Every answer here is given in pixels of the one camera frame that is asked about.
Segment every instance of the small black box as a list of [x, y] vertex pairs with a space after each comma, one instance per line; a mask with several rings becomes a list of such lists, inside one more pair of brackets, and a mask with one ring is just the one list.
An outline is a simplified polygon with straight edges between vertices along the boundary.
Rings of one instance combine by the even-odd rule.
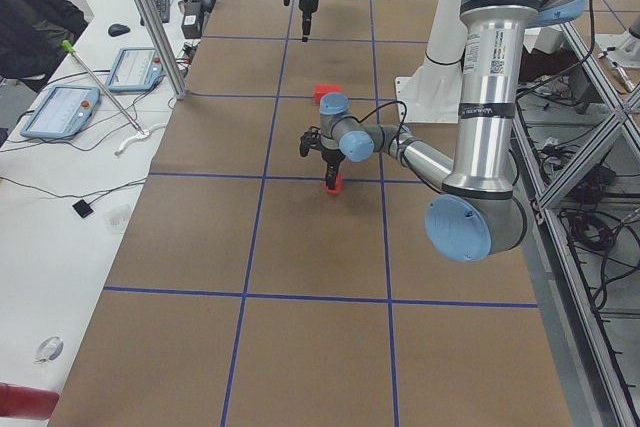
[[185, 39], [199, 39], [202, 37], [204, 10], [202, 3], [190, 1], [184, 3], [184, 17], [182, 18], [182, 33]]

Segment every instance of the table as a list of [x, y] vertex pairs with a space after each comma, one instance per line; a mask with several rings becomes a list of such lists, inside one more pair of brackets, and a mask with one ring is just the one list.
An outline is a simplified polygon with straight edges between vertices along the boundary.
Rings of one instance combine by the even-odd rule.
[[573, 425], [520, 250], [449, 262], [406, 169], [345, 163], [334, 197], [299, 157], [315, 84], [360, 116], [422, 61], [437, 0], [363, 1], [303, 44], [297, 5], [218, 0], [51, 427]]
[[[177, 0], [172, 3], [171, 22], [165, 31], [174, 52], [184, 43], [182, 15]], [[111, 38], [107, 28], [122, 23], [131, 32]], [[133, 0], [108, 0], [76, 43], [82, 59], [94, 69], [109, 69], [122, 47], [152, 46]], [[78, 64], [65, 59], [52, 79], [79, 72]], [[88, 76], [73, 77], [72, 85], [93, 85]], [[36, 106], [43, 98], [40, 94]], [[120, 96], [129, 106], [135, 96]], [[137, 105], [144, 127], [167, 122], [173, 91], [167, 80]], [[10, 136], [20, 142], [23, 119]], [[58, 194], [84, 194], [110, 189], [143, 179], [149, 170], [163, 130], [137, 142], [120, 157], [115, 149], [135, 133], [129, 125], [101, 142], [111, 130], [125, 125], [104, 96], [89, 122], [89, 129], [72, 142], [89, 148], [81, 152], [68, 145], [38, 145], [7, 142], [0, 151], [0, 176], [38, 186]], [[72, 209], [75, 199], [51, 197], [0, 180], [0, 381], [60, 391], [67, 378], [91, 313], [100, 294], [123, 232], [109, 226], [114, 209], [133, 209], [141, 187], [119, 190], [94, 204], [95, 212], [81, 219]], [[38, 345], [48, 337], [64, 341], [61, 356], [54, 362], [35, 364]], [[0, 419], [0, 426], [42, 425], [43, 422]]]

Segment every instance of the grid line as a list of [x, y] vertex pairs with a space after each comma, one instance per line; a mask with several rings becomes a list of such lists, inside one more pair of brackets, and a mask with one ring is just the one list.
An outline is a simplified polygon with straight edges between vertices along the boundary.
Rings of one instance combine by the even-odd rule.
[[[270, 94], [206, 94], [203, 92], [189, 92], [189, 95], [193, 97], [209, 97], [209, 98], [230, 98], [230, 99], [275, 99], [276, 97], [280, 99], [301, 99], [301, 100], [311, 100], [313, 96], [311, 95], [270, 95]], [[362, 102], [376, 102], [376, 99], [373, 97], [349, 97], [349, 100], [352, 101], [362, 101]], [[379, 99], [381, 102], [386, 102], [395, 99]]]
[[[373, 0], [369, 0], [369, 14], [371, 16], [371, 50], [373, 59], [373, 87], [374, 94], [376, 96], [376, 105], [378, 105], [378, 66], [376, 59], [376, 35], [375, 35], [375, 18], [373, 10]], [[376, 111], [376, 122], [380, 123], [380, 111]], [[394, 427], [400, 427], [400, 408], [398, 400], [398, 376], [396, 367], [396, 342], [395, 342], [395, 328], [393, 323], [393, 304], [391, 299], [393, 298], [393, 289], [391, 283], [391, 261], [389, 258], [389, 229], [387, 222], [387, 200], [386, 191], [384, 186], [384, 161], [382, 160], [382, 154], [378, 155], [378, 168], [380, 169], [380, 197], [381, 197], [381, 209], [382, 209], [382, 234], [384, 243], [384, 264], [385, 275], [387, 282], [387, 317], [389, 319], [389, 353], [390, 353], [390, 365], [391, 365], [391, 388], [392, 388], [392, 401], [393, 401], [393, 423]]]
[[604, 5], [607, 6], [607, 8], [609, 9], [609, 12], [611, 12], [613, 14], [613, 16], [616, 18], [616, 20], [618, 21], [618, 23], [625, 28], [624, 22], [622, 22], [622, 20], [620, 20], [620, 17], [618, 17], [618, 14], [611, 8], [611, 6], [609, 5], [609, 2], [607, 2], [607, 0], [602, 0], [602, 2], [604, 2]]
[[229, 366], [229, 377], [227, 378], [227, 388], [226, 388], [226, 392], [225, 392], [225, 398], [224, 398], [224, 404], [223, 404], [223, 408], [222, 408], [222, 416], [220, 419], [220, 427], [226, 427], [226, 423], [227, 423], [227, 416], [229, 414], [229, 404], [231, 401], [231, 395], [232, 395], [232, 388], [233, 388], [233, 379], [234, 379], [234, 375], [235, 375], [235, 366], [236, 366], [236, 361], [238, 358], [238, 350], [240, 348], [240, 336], [242, 334], [242, 322], [244, 320], [244, 311], [246, 308], [246, 303], [247, 303], [247, 293], [249, 291], [249, 282], [250, 282], [250, 278], [251, 278], [251, 268], [252, 268], [252, 264], [253, 264], [253, 256], [255, 253], [255, 247], [256, 247], [256, 241], [258, 238], [258, 229], [260, 226], [260, 217], [261, 217], [261, 213], [262, 213], [262, 202], [264, 200], [264, 190], [267, 184], [267, 171], [269, 168], [269, 158], [271, 155], [271, 146], [273, 143], [273, 136], [274, 136], [274, 132], [275, 132], [275, 125], [276, 125], [276, 119], [278, 116], [278, 105], [280, 102], [280, 92], [282, 89], [282, 80], [284, 77], [284, 71], [285, 71], [285, 64], [286, 64], [286, 60], [287, 60], [287, 50], [289, 47], [289, 32], [291, 31], [291, 22], [293, 19], [293, 4], [289, 7], [289, 24], [287, 27], [287, 40], [285, 40], [284, 43], [284, 50], [282, 52], [282, 63], [280, 65], [280, 77], [278, 79], [278, 88], [276, 90], [276, 98], [275, 98], [275, 104], [274, 104], [274, 108], [273, 108], [273, 115], [271, 118], [271, 130], [269, 132], [269, 142], [267, 144], [267, 153], [265, 155], [265, 161], [264, 161], [264, 169], [262, 171], [262, 180], [261, 180], [261, 184], [260, 184], [260, 193], [258, 196], [258, 206], [256, 208], [256, 218], [255, 218], [255, 222], [253, 225], [253, 233], [252, 233], [252, 237], [251, 237], [251, 247], [249, 249], [249, 256], [247, 259], [247, 270], [246, 270], [246, 274], [245, 274], [245, 279], [244, 279], [244, 286], [243, 286], [243, 290], [242, 290], [242, 297], [241, 297], [241, 302], [240, 302], [240, 312], [238, 313], [238, 324], [236, 327], [236, 335], [235, 335], [235, 339], [234, 339], [234, 343], [233, 343], [233, 353], [231, 355], [231, 362], [230, 362], [230, 366]]
[[[297, 176], [285, 176], [285, 175], [242, 175], [242, 174], [215, 174], [206, 172], [161, 172], [151, 171], [149, 175], [154, 177], [200, 177], [210, 179], [235, 179], [235, 180], [280, 180], [280, 181], [301, 181], [301, 182], [324, 182], [324, 177], [297, 177]], [[358, 178], [346, 178], [345, 182], [360, 183], [360, 184], [379, 184], [383, 182], [381, 179], [358, 179]], [[387, 184], [411, 184], [421, 185], [419, 180], [404, 180], [404, 179], [385, 179]]]
[[[257, 36], [236, 36], [236, 35], [203, 35], [203, 39], [225, 39], [225, 40], [270, 40], [270, 41], [284, 41], [284, 40], [298, 40], [297, 37], [257, 37]], [[369, 39], [331, 39], [331, 38], [318, 38], [313, 37], [309, 39], [309, 43], [313, 42], [351, 42], [368, 44], [371, 42]], [[376, 42], [382, 44], [418, 44], [426, 45], [424, 40], [376, 40]]]
[[334, 297], [322, 295], [296, 295], [296, 294], [269, 294], [261, 292], [224, 292], [208, 290], [180, 290], [180, 289], [154, 289], [149, 287], [123, 287], [107, 285], [103, 288], [107, 292], [121, 292], [128, 294], [152, 294], [152, 295], [184, 295], [194, 297], [232, 297], [237, 299], [267, 299], [284, 301], [306, 302], [340, 302], [353, 304], [389, 304], [389, 305], [424, 305], [433, 307], [466, 307], [486, 309], [518, 309], [537, 310], [536, 303], [528, 302], [486, 302], [486, 301], [462, 301], [462, 300], [426, 300], [426, 299], [385, 299], [376, 297]]

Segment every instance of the power adapter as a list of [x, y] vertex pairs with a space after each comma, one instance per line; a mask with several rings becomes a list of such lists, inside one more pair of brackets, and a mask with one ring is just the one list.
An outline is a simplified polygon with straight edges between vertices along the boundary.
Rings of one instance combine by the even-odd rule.
[[75, 210], [83, 219], [93, 214], [93, 209], [84, 199], [80, 199], [78, 202], [73, 204], [73, 210]]
[[192, 0], [183, 4], [182, 34], [185, 39], [199, 39], [202, 37], [204, 11], [202, 2]]

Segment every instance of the sticker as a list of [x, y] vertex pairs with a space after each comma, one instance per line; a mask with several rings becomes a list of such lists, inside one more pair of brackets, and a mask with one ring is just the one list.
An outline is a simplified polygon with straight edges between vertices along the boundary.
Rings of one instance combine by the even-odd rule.
[[513, 31], [498, 29], [493, 39], [493, 51], [488, 62], [489, 75], [507, 75], [509, 55], [512, 52]]
[[508, 76], [511, 73], [516, 32], [511, 29], [491, 29], [467, 36], [464, 73], [481, 76]]
[[467, 47], [464, 54], [464, 73], [476, 72], [478, 57], [480, 56], [480, 36], [469, 34], [467, 36]]

